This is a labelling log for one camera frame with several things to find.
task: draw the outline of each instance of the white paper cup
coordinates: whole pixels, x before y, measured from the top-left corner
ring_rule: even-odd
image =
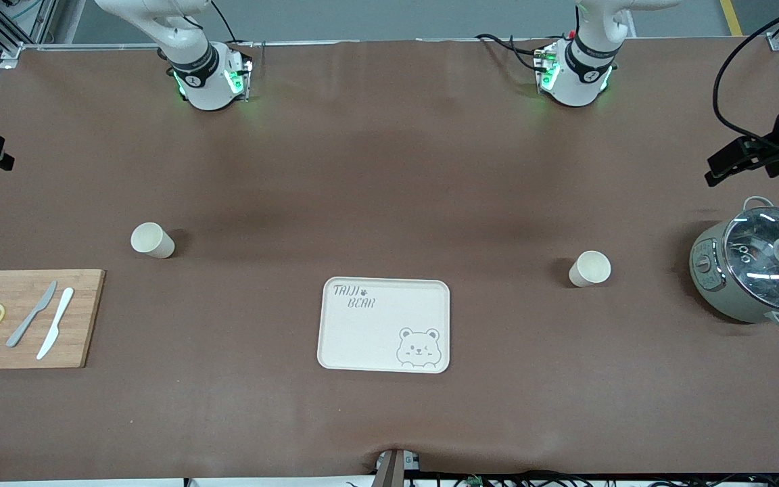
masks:
[[[609,279],[610,274],[612,264],[609,263],[609,258],[600,252],[588,250],[582,252],[573,262],[573,267],[569,270],[569,280],[578,287],[585,287],[602,283]]]
[[[145,223],[135,228],[131,234],[131,246],[137,252],[158,259],[169,258],[176,249],[173,239],[161,225],[154,223]]]

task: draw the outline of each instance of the floor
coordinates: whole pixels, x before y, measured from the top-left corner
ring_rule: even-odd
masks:
[[[391,41],[415,38],[544,37],[575,24],[568,0],[216,0],[236,36],[250,41]],[[213,9],[195,16],[210,38],[227,39]],[[728,36],[718,0],[684,0],[659,12],[634,12],[641,37]],[[146,37],[87,0],[75,43],[143,43]]]
[[[28,0],[21,4],[31,5]],[[779,0],[732,0],[738,29],[749,34],[779,15]],[[236,37],[250,41],[388,41],[545,37],[573,28],[569,0],[216,0]],[[94,0],[61,0],[49,40],[56,43],[147,43],[132,25],[101,10]],[[31,20],[31,12],[20,22]],[[214,9],[195,16],[210,39],[228,40]],[[633,13],[637,37],[729,36],[721,0],[684,0],[671,9]]]

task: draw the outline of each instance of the wooden cutting board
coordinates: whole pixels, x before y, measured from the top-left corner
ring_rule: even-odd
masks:
[[[53,280],[58,281],[53,299],[38,312],[15,348],[5,346]],[[0,368],[83,367],[103,283],[104,271],[99,269],[0,271],[0,304],[5,308],[0,322]],[[74,297],[59,322],[59,338],[47,355],[37,360],[65,287],[74,288]]]

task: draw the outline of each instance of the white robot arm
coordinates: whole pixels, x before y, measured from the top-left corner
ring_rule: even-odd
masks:
[[[628,10],[667,9],[681,0],[575,0],[579,25],[571,39],[560,39],[535,60],[538,86],[557,101],[588,105],[606,87],[612,61],[627,38]]]
[[[173,67],[179,92],[195,108],[218,110],[247,98],[251,59],[223,43],[210,43],[191,18],[210,0],[95,0],[154,40]]]

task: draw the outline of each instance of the green led light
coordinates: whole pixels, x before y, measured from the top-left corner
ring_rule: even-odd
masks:
[[[606,86],[609,84],[609,75],[612,74],[612,67],[609,66],[609,70],[606,71],[606,74],[603,75],[603,83],[600,84],[600,91],[603,91],[606,89]]]
[[[550,90],[554,86],[554,80],[557,79],[561,69],[560,65],[556,62],[543,74],[543,89]]]
[[[179,87],[179,95],[187,98],[188,95],[185,95],[185,89],[182,87],[182,80],[179,79],[179,75],[175,71],[173,72],[173,79],[176,80],[176,85]]]
[[[236,74],[236,71],[230,72],[225,69],[225,74],[227,75],[228,83],[230,85],[230,90],[235,94],[238,95],[238,93],[242,92],[242,77],[238,74]]]

